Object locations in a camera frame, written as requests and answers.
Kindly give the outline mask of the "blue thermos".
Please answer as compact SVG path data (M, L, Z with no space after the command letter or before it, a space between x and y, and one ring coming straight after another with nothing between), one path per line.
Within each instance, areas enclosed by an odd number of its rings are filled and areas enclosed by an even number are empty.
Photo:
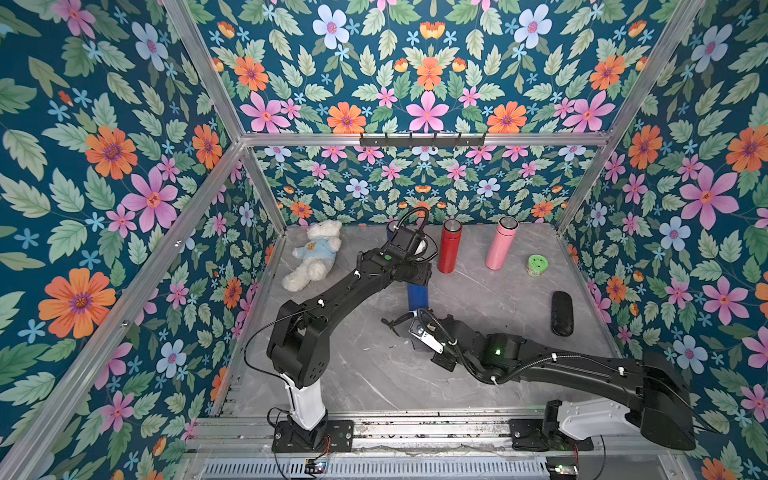
M399 224L398 220L392 220L387 224L387 227L386 227L387 238L391 238L397 232L398 224Z
M415 311L429 307L429 291L426 285L407 284L408 309Z

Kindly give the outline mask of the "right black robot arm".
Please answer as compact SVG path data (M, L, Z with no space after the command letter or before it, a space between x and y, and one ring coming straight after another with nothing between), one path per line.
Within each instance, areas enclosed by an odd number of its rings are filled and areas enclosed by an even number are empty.
M596 395L627 408L623 419L646 440L672 450L695 449L689 386L660 354L646 353L640 360L597 357L519 335L484 335L451 315L438 319L428 309L382 323L428 348L432 362L449 372L460 365L485 385L539 382Z

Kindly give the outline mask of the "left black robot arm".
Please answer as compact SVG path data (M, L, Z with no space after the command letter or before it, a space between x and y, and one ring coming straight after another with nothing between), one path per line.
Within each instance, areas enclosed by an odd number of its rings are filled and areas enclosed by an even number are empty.
M369 297L394 282L428 284L431 263L399 258L381 249L358 256L358 265L317 296L298 304L285 302L267 347L267 356L287 382L290 419L304 432L324 428L327 409L320 378L330 363L330 339L341 322Z

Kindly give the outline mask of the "red thermos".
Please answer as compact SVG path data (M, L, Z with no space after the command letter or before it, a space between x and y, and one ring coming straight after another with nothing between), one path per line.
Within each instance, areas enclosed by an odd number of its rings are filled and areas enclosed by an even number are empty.
M450 274L455 269L462 231L463 224L456 219L448 219L442 225L438 270L443 274Z

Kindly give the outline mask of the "pink thermos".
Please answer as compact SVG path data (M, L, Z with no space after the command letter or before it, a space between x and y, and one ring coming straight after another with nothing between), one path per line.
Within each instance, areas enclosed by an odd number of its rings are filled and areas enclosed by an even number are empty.
M503 267L518 228L519 222L512 216L504 216L498 220L485 260L487 268L498 271Z

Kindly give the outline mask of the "white teddy bear toy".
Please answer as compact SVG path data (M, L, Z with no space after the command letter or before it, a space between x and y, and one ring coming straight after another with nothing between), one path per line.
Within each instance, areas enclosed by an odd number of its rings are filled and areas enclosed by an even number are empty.
M310 283L326 278L342 245L341 229L342 222L338 220L313 223L308 228L307 243L292 252L300 263L282 280L287 291L298 292Z

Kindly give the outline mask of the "black oval case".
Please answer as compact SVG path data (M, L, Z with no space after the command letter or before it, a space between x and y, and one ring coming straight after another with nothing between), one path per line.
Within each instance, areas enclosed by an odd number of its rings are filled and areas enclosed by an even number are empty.
M551 298L551 330L561 337L574 332L574 309L572 297L564 291L555 291Z

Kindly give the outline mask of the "green round lid container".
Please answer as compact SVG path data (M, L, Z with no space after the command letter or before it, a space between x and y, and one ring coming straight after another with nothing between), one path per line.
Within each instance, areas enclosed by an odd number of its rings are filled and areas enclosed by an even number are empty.
M527 259L526 270L531 277L540 277L549 268L548 259L540 254L530 255Z

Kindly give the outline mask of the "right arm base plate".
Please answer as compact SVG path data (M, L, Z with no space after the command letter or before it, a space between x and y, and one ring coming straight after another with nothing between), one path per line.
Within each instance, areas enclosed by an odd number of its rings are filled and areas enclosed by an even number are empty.
M575 440L562 433L552 422L540 419L511 419L508 421L512 448L534 453L593 451L591 439Z

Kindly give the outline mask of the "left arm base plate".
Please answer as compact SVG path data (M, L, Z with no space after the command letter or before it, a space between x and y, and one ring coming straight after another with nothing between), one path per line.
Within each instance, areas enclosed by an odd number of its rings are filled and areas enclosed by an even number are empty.
M292 419L277 423L272 443L274 453L348 453L352 451L354 422L323 420L313 430L304 430Z

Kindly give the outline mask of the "black hook rail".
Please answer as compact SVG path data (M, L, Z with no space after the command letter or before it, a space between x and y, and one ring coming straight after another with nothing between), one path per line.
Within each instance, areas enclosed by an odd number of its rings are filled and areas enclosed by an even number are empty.
M358 144L361 147L412 148L412 147L480 147L485 144L485 134L361 134Z

